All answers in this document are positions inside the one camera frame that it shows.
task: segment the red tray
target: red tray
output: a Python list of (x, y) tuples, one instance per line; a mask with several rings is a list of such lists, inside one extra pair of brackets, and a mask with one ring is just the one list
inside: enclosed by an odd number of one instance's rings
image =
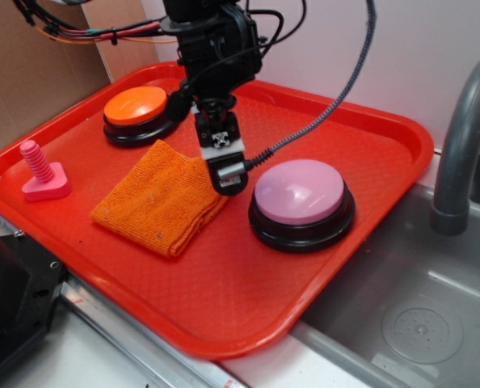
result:
[[(285, 334), (354, 250), (430, 162), (427, 131), (406, 118), (344, 103), (310, 135), (283, 148), (250, 173), (250, 185), (178, 259), (164, 259), (91, 222), (89, 213), (148, 148), (122, 149), (103, 135), (103, 106), (144, 84), (169, 93), (183, 71), (175, 64), (138, 70), (102, 89), (0, 152), (0, 214), (57, 255), (151, 330), (184, 352), (208, 359), (241, 356)], [(254, 81), (235, 93), (246, 156), (253, 157), (306, 126), (331, 99)], [(27, 202), (31, 178), (19, 143), (34, 139), (50, 162), (61, 162), (73, 192), (60, 200)], [(188, 118), (166, 142), (200, 154)], [(247, 208), (258, 177), (293, 158), (334, 166), (356, 200), (350, 234), (313, 254), (285, 254), (251, 233)]]

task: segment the pink bolt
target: pink bolt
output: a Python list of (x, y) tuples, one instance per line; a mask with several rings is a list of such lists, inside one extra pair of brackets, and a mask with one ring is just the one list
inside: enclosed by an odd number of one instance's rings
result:
[(24, 141), (19, 150), (34, 175), (23, 185), (22, 190), (27, 200), (61, 198), (71, 193), (71, 184), (62, 165), (59, 162), (48, 163), (35, 141)]

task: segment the sink drain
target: sink drain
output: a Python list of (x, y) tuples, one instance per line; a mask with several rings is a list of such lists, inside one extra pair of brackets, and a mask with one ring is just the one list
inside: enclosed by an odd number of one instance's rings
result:
[(399, 356), (419, 364), (435, 364), (461, 347), (459, 320), (434, 301), (408, 300), (393, 306), (382, 321), (385, 342)]

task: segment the folded cloth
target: folded cloth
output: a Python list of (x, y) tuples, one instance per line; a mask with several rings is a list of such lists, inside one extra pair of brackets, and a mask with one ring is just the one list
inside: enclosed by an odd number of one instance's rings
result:
[(220, 212), (206, 162), (157, 140), (93, 209), (91, 219), (165, 257), (176, 257)]

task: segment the sink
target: sink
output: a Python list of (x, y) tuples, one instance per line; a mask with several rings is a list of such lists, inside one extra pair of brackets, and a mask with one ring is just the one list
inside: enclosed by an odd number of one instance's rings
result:
[(464, 234), (441, 236), (432, 195), (415, 185), (366, 239), (303, 315), (317, 333), (305, 341), (385, 386), (480, 387), (480, 205)]

